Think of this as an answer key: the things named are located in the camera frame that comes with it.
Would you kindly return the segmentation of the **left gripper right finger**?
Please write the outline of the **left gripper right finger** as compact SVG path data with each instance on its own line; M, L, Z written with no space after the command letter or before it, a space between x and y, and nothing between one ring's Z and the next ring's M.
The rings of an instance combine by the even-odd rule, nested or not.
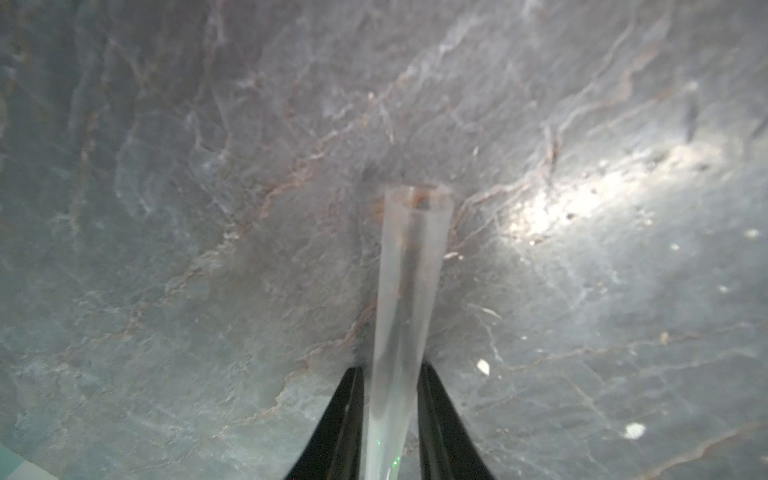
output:
M421 478L424 480L493 480L440 377L427 361L417 384Z

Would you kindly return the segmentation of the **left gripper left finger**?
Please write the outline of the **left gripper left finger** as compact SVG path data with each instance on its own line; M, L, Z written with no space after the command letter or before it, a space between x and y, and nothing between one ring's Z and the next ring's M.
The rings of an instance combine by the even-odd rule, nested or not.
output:
M346 370L286 480L357 480L362 453L364 372Z

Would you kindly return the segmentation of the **clear test tube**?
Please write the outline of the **clear test tube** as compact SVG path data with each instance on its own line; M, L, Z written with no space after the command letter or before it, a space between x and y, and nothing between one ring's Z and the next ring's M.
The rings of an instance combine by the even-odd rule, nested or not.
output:
M400 471L453 208L438 186L394 186L384 196L366 479Z

